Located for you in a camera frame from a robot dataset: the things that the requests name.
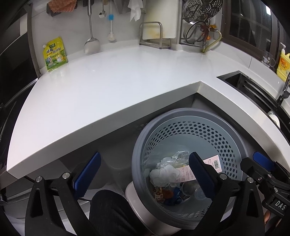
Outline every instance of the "blue gripper pad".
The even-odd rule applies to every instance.
[[[259,152],[253,154],[253,160],[260,166],[264,167],[267,171],[273,171],[275,169],[274,162]]]
[[[215,183],[204,167],[202,159],[196,152],[189,155],[189,167],[198,181],[203,193],[207,198],[215,197]]]
[[[101,154],[97,152],[85,166],[79,177],[73,183],[76,199],[85,196],[88,187],[101,166]]]

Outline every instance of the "barcode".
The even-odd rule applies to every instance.
[[[215,169],[218,169],[219,168],[219,165],[218,165],[218,161],[217,160],[213,161],[213,164],[215,165]]]

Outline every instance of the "yellow seasoning pouch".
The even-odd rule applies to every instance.
[[[52,71],[68,62],[61,37],[53,39],[45,45],[43,56],[48,71]]]

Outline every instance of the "metal screw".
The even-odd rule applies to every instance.
[[[66,173],[63,173],[62,177],[64,179],[67,179],[68,177],[70,177],[70,173],[66,172]]]
[[[41,180],[42,180],[42,177],[41,177],[41,176],[38,176],[38,177],[36,177],[36,179],[35,179],[35,181],[38,182],[38,183],[39,183]]]
[[[254,183],[254,180],[253,180],[252,177],[248,177],[247,180],[248,180],[249,183]]]
[[[225,180],[225,179],[227,179],[227,175],[225,175],[225,174],[220,174],[220,178],[223,179],[223,180]]]

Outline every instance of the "white countertop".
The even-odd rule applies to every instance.
[[[30,92],[13,130],[7,171],[21,178],[197,91],[289,169],[290,147],[276,126],[250,100],[216,78],[237,70],[273,90],[247,67],[214,51],[133,46],[71,61],[44,74]]]

